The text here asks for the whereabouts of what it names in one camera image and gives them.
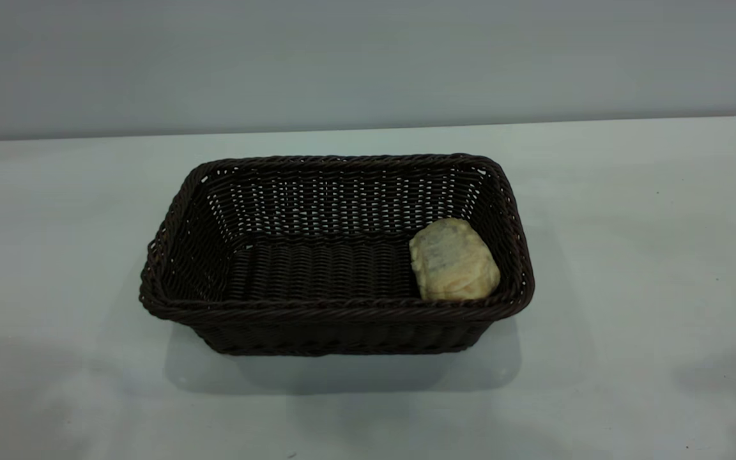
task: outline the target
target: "bread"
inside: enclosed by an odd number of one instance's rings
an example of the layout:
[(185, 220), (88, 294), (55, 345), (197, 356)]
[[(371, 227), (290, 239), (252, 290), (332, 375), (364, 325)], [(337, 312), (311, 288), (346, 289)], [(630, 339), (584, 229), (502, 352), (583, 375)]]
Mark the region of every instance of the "bread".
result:
[(411, 267), (425, 300), (482, 299), (499, 286), (499, 267), (481, 236), (460, 218), (444, 218), (411, 239)]

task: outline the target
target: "woven pattern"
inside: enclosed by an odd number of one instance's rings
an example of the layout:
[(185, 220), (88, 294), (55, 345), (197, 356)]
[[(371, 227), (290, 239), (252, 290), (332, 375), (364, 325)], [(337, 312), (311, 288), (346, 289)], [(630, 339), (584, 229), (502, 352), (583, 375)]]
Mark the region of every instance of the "woven pattern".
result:
[[(502, 271), (488, 298), (424, 301), (408, 241), (466, 219)], [(220, 353), (441, 353), (534, 291), (513, 192), (472, 155), (270, 157), (195, 168), (149, 244), (141, 303)]]

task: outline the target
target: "wall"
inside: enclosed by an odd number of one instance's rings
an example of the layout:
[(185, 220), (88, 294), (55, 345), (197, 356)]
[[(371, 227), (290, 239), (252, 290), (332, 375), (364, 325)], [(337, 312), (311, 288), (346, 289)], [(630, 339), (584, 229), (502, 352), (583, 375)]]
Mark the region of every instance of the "wall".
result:
[(736, 114), (736, 0), (0, 0), (0, 139)]

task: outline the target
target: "wicker basket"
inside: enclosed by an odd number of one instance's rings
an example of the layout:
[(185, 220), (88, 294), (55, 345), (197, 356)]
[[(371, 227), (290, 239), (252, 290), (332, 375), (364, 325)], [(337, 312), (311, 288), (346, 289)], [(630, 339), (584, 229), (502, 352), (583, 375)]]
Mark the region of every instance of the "wicker basket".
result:
[[(487, 299), (424, 301), (408, 241), (470, 221), (502, 271)], [(141, 274), (141, 303), (219, 353), (443, 353), (528, 305), (534, 280), (502, 168), (471, 155), (271, 157), (195, 168)]]

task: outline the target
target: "white tabletop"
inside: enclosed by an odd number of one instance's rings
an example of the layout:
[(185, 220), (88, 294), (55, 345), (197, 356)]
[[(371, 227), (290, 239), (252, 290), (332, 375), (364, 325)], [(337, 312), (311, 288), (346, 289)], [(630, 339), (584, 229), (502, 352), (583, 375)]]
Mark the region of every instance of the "white tabletop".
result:
[[(465, 151), (531, 305), (455, 355), (228, 358), (137, 300), (201, 162)], [(736, 460), (736, 118), (0, 142), (0, 458)]]

